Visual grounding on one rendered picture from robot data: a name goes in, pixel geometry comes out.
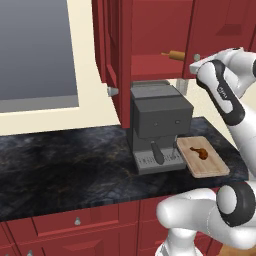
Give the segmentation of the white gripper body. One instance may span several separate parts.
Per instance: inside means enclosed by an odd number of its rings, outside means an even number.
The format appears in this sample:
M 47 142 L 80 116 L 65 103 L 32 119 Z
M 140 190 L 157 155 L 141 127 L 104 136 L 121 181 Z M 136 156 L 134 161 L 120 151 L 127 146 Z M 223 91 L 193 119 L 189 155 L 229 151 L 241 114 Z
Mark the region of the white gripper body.
M 205 58 L 205 59 L 202 59 L 200 61 L 197 61 L 197 62 L 194 62 L 192 64 L 189 65 L 189 71 L 191 74 L 194 74 L 196 75 L 199 68 L 204 65 L 205 63 L 209 62 L 209 61 L 212 61 L 212 58 Z

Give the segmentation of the wooden rolling pin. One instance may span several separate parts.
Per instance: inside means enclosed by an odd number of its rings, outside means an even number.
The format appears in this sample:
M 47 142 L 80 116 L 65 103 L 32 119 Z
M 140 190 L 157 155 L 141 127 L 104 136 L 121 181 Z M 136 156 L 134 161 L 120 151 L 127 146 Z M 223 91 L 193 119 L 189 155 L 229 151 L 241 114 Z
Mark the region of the wooden rolling pin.
M 171 50 L 169 52 L 162 52 L 163 56 L 168 56 L 170 59 L 183 61 L 185 59 L 185 53 L 180 51 Z

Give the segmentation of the red closed cabinet door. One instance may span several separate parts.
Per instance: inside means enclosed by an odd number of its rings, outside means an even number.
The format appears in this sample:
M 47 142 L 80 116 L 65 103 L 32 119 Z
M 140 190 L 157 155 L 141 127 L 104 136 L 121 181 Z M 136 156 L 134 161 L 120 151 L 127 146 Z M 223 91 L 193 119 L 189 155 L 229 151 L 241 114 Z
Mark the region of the red closed cabinet door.
M 193 78 L 189 65 L 218 51 L 248 50 L 256 28 L 256 0 L 193 0 L 182 77 Z

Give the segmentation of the brown meat piece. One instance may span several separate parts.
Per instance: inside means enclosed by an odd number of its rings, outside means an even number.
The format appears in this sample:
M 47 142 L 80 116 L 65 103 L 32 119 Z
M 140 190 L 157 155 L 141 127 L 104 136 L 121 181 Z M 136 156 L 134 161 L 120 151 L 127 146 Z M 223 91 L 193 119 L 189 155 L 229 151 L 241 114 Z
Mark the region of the brown meat piece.
M 208 152 L 204 148 L 191 147 L 191 150 L 197 152 L 199 154 L 199 157 L 203 160 L 208 157 Z

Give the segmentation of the red open cabinet door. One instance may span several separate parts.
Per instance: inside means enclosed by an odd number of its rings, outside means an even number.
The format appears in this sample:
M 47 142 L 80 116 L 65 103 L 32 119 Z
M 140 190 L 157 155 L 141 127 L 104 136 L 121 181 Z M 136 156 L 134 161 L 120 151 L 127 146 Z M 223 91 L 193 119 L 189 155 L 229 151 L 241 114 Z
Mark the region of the red open cabinet door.
M 91 0 L 95 61 L 103 83 L 119 89 L 112 98 L 123 128 L 130 127 L 133 0 Z

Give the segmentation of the wooden cutting board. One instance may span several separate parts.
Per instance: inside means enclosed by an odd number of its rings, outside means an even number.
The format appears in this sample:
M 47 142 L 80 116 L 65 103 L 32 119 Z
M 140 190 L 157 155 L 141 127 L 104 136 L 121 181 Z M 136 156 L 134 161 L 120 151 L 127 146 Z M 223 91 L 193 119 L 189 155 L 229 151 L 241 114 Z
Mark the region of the wooden cutting board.
M 205 137 L 178 138 L 177 146 L 193 177 L 208 178 L 229 174 L 229 168 Z M 208 157 L 205 160 L 201 159 L 191 147 L 204 148 L 208 152 Z

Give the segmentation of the red base cabinet door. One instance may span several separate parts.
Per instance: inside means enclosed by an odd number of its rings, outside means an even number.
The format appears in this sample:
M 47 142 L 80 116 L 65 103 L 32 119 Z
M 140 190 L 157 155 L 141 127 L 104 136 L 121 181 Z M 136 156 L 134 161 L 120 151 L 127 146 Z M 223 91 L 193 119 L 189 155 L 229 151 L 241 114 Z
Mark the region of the red base cabinet door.
M 137 256 L 155 256 L 157 248 L 164 242 L 168 230 L 157 220 L 142 221 L 139 224 Z
M 29 250 L 33 256 L 119 256 L 116 231 L 92 232 L 64 236 L 19 245 L 22 256 Z

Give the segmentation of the grey coffee machine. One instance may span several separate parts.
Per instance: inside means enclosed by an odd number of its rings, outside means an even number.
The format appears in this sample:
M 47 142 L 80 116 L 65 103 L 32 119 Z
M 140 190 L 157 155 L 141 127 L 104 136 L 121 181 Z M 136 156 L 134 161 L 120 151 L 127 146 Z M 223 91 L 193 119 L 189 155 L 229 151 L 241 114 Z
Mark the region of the grey coffee machine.
M 167 80 L 131 85 L 127 140 L 139 175 L 184 169 L 177 137 L 189 132 L 192 104 Z

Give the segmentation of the red drawer front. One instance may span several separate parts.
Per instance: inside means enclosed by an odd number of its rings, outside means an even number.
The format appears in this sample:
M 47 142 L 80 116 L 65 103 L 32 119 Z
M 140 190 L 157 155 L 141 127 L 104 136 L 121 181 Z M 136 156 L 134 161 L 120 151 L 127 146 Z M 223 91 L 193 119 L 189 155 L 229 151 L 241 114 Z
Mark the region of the red drawer front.
M 117 204 L 33 217 L 39 237 L 116 224 Z
M 167 196 L 143 199 L 140 201 L 140 220 L 151 221 L 156 219 L 156 207 L 159 202 L 167 199 Z

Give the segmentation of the red wall cabinet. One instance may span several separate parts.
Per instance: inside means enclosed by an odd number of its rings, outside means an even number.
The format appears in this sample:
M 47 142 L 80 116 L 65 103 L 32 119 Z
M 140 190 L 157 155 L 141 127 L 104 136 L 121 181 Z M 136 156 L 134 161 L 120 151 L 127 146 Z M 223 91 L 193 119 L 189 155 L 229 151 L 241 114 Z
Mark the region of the red wall cabinet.
M 179 78 L 183 62 L 164 53 L 184 52 L 193 0 L 134 0 L 132 6 L 133 80 Z

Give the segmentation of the grey window with cream frame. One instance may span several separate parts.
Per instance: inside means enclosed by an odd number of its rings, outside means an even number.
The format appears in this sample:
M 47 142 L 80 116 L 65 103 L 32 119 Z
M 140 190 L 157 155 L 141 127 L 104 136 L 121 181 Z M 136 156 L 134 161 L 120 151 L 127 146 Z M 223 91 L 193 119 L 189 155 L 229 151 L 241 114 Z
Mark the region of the grey window with cream frame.
M 67 0 L 0 0 L 0 113 L 77 105 Z

